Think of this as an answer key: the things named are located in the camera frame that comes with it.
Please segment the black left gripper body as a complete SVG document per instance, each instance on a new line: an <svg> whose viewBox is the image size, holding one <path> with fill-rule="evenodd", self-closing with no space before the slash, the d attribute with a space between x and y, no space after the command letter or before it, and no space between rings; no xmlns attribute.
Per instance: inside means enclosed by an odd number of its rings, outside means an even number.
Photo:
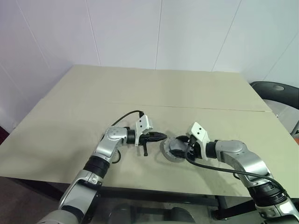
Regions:
<svg viewBox="0 0 299 224"><path fill-rule="evenodd" d="M139 145L143 146L145 145L147 142L151 141L151 137L152 137L152 133L148 133L148 134L142 134L139 137Z"/></svg>

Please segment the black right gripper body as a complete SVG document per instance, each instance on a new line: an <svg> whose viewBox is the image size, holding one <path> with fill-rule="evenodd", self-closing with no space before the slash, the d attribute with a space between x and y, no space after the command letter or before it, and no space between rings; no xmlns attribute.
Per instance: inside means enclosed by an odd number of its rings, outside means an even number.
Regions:
<svg viewBox="0 0 299 224"><path fill-rule="evenodd" d="M189 137L185 158L192 162L195 162L196 159L202 159L200 144L194 136Z"/></svg>

